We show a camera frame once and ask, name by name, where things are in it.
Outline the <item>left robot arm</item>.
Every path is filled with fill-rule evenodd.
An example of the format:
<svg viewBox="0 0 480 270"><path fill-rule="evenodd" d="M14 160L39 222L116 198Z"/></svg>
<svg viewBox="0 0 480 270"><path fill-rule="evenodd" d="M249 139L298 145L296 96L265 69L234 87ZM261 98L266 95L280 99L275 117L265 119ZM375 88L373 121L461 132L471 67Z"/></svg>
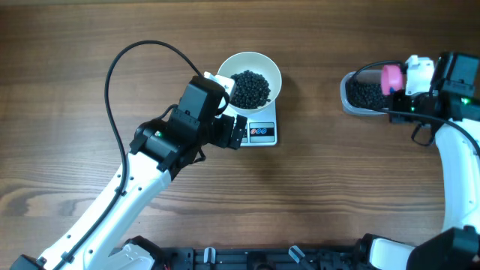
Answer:
<svg viewBox="0 0 480 270"><path fill-rule="evenodd" d="M114 247L181 169L204 161L202 146L239 148L247 119L224 112L235 91L228 77L194 76L167 121L137 128L116 175L79 220L38 258L21 255L12 269L162 269L162 253L144 238Z"/></svg>

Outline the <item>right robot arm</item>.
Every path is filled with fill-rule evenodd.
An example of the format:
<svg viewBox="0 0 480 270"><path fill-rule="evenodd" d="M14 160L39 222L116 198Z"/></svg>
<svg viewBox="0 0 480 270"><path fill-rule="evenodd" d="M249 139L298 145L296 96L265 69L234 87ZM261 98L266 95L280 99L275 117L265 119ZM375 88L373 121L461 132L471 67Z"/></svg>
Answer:
<svg viewBox="0 0 480 270"><path fill-rule="evenodd" d="M429 128L442 162L445 215L439 235L416 246L371 235L358 243L356 263L372 269L479 268L479 57L443 52L438 61L411 55L378 61L343 82L362 94L359 111L391 123Z"/></svg>

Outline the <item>pink scoop with blue handle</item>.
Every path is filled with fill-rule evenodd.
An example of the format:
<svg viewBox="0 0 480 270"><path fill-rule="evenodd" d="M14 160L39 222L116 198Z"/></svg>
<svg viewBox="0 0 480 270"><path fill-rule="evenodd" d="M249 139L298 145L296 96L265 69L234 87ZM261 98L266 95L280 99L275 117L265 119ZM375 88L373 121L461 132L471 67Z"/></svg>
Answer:
<svg viewBox="0 0 480 270"><path fill-rule="evenodd" d="M398 64L387 64L382 68L380 88L385 96L404 88L404 75Z"/></svg>

